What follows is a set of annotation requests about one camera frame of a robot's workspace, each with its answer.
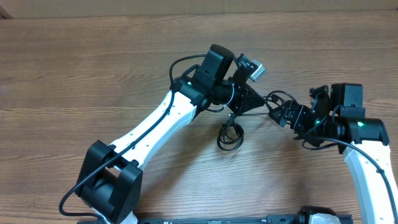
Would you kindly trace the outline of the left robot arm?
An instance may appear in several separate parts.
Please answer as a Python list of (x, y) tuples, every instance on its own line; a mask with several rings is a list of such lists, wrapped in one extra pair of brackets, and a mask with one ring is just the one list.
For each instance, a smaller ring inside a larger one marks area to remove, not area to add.
[(263, 106), (263, 100), (246, 82), (266, 72), (257, 60), (235, 57), (213, 44), (179, 77), (170, 79), (162, 103), (123, 137), (105, 144), (94, 142), (87, 150), (73, 193), (93, 209), (96, 223), (137, 223), (133, 214), (141, 194), (143, 171), (157, 151), (181, 128), (210, 105), (228, 107), (234, 116)]

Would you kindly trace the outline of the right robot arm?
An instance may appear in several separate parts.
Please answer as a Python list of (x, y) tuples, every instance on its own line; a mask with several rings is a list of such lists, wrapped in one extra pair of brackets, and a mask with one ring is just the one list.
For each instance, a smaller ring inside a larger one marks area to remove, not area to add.
[(265, 96), (269, 117), (286, 124), (302, 147), (321, 151), (336, 146), (343, 155), (357, 193), (363, 223), (397, 223), (397, 184), (391, 167), (389, 136), (380, 119), (367, 118), (363, 86), (335, 83), (311, 88), (310, 106), (282, 90)]

